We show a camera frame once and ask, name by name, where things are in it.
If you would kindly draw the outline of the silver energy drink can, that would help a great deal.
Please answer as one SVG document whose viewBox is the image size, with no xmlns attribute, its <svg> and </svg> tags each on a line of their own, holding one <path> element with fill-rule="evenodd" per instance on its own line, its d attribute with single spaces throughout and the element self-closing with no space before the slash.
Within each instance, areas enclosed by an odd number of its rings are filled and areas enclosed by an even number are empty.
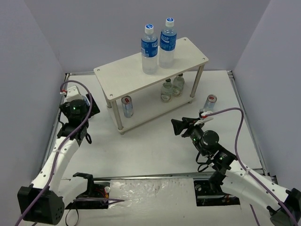
<svg viewBox="0 0 301 226">
<path fill-rule="evenodd" d="M 217 102 L 217 96 L 213 95 L 213 94 L 210 94 L 208 95 L 207 99 L 206 99 L 206 102 L 204 104 L 204 112 L 205 111 L 213 111 L 214 110 L 214 106 Z"/>
<path fill-rule="evenodd" d="M 133 116 L 133 104 L 130 96 L 125 96 L 121 99 L 123 113 L 126 118 Z"/>
</svg>

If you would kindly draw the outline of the clear green-cap Chang bottle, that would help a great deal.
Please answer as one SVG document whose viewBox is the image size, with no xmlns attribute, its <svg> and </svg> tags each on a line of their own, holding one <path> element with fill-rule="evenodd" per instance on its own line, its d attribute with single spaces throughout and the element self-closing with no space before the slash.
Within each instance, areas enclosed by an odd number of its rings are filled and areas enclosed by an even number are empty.
<svg viewBox="0 0 301 226">
<path fill-rule="evenodd" d="M 182 94 L 184 88 L 185 80 L 183 74 L 177 75 L 173 80 L 173 95 L 179 97 Z"/>
</svg>

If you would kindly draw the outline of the Pocari Sweat bottle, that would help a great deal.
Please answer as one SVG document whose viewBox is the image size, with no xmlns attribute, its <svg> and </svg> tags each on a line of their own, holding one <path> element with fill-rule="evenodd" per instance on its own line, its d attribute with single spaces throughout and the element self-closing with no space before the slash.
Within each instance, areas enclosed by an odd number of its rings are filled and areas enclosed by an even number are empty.
<svg viewBox="0 0 301 226">
<path fill-rule="evenodd" d="M 159 65 L 162 68 L 170 68 L 174 62 L 174 51 L 176 47 L 177 32 L 174 28 L 174 19 L 168 17 L 165 27 L 160 33 L 159 42 Z"/>
<path fill-rule="evenodd" d="M 157 70 L 158 38 L 152 24 L 146 24 L 141 38 L 142 70 L 154 74 Z"/>
<path fill-rule="evenodd" d="M 90 106 L 90 101 L 88 100 L 88 98 L 84 95 L 82 95 L 82 98 L 85 101 L 85 103 L 87 104 L 87 106 Z"/>
</svg>

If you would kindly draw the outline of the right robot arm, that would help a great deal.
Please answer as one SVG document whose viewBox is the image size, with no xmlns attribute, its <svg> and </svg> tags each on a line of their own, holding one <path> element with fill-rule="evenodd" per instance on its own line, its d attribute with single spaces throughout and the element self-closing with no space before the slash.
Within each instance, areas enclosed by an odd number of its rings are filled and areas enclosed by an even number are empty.
<svg viewBox="0 0 301 226">
<path fill-rule="evenodd" d="M 209 178 L 214 194 L 231 194 L 261 210 L 275 226 L 296 226 L 301 219 L 301 193 L 289 190 L 264 177 L 244 163 L 238 156 L 219 144 L 215 131 L 203 131 L 204 120 L 172 119 L 175 135 L 189 137 L 198 153 L 207 158 L 206 165 L 215 170 Z"/>
</svg>

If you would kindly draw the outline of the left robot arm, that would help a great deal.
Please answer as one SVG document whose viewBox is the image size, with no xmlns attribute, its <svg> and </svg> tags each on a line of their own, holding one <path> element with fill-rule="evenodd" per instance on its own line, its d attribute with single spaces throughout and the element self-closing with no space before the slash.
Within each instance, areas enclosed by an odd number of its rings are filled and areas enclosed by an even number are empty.
<svg viewBox="0 0 301 226">
<path fill-rule="evenodd" d="M 22 220 L 57 225 L 61 220 L 65 208 L 63 197 L 58 194 L 61 178 L 83 140 L 92 143 L 87 132 L 88 120 L 100 112 L 93 96 L 87 93 L 86 97 L 88 104 L 84 99 L 75 99 L 60 105 L 68 122 L 59 130 L 53 151 L 41 172 L 29 186 L 19 189 L 17 198 L 21 216 L 16 225 Z"/>
</svg>

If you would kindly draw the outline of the white two-tier wooden shelf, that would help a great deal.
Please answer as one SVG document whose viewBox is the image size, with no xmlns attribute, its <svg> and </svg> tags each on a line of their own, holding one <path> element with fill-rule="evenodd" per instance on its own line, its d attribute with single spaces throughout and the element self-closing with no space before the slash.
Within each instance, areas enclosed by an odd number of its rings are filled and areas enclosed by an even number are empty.
<svg viewBox="0 0 301 226">
<path fill-rule="evenodd" d="M 155 119 L 186 103 L 191 103 L 208 58 L 187 37 L 176 41 L 174 64 L 171 68 L 159 67 L 155 74 L 142 71 L 140 53 L 99 66 L 94 73 L 101 85 L 111 114 L 120 134 Z M 166 79 L 173 79 L 181 73 L 198 69 L 194 79 L 189 78 L 183 93 L 174 100 L 164 103 L 160 99 L 161 87 Z M 133 116 L 126 118 L 121 99 L 130 96 L 133 104 Z"/>
</svg>

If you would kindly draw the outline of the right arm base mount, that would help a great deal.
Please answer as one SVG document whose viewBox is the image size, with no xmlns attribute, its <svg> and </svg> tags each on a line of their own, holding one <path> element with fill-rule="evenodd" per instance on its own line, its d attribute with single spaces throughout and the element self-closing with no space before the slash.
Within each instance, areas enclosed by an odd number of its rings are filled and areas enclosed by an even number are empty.
<svg viewBox="0 0 301 226">
<path fill-rule="evenodd" d="M 240 200 L 221 189 L 225 176 L 218 172 L 198 173 L 193 177 L 196 205 L 198 207 L 240 205 Z"/>
</svg>

